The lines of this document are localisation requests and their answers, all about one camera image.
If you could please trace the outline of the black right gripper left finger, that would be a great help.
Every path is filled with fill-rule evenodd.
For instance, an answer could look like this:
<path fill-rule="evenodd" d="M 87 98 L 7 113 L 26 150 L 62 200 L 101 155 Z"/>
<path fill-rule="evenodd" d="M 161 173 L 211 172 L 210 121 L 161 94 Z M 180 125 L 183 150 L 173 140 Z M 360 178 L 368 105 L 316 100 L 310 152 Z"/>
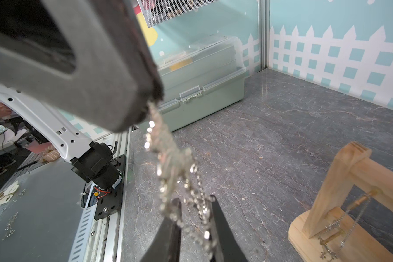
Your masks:
<path fill-rule="evenodd" d="M 141 262 L 179 262 L 182 228 L 178 226 L 181 220 L 182 204 L 179 198 L 171 202 L 174 213 L 165 217 L 160 224 L 157 234 L 150 247 L 143 255 Z"/>

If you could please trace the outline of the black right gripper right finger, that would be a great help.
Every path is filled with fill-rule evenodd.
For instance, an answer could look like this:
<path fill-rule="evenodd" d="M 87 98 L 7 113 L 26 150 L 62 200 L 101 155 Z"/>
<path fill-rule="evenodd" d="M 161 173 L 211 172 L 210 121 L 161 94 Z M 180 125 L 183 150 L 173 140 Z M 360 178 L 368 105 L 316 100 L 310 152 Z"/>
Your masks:
<path fill-rule="evenodd" d="M 211 240 L 215 244 L 211 262 L 247 262 L 247 258 L 235 240 L 233 232 L 217 198 L 211 195 Z"/>

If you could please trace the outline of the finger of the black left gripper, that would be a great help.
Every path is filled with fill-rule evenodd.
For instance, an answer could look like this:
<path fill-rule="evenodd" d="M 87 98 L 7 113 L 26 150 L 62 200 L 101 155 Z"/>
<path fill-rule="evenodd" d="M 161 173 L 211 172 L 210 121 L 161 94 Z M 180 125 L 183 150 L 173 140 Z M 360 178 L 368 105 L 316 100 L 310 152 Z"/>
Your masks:
<path fill-rule="evenodd" d="M 113 132 L 164 96 L 131 1 L 0 1 L 0 84 Z"/>

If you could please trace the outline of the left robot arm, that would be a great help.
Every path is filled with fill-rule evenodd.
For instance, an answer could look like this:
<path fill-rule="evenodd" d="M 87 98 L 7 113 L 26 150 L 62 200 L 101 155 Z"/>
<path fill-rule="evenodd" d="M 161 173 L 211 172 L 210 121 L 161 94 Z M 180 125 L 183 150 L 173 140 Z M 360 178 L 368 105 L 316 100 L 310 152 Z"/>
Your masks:
<path fill-rule="evenodd" d="M 63 112 L 120 133 L 144 121 L 162 98 L 131 1 L 0 1 L 0 102 L 83 180 L 112 190 L 120 173 L 110 148 Z"/>

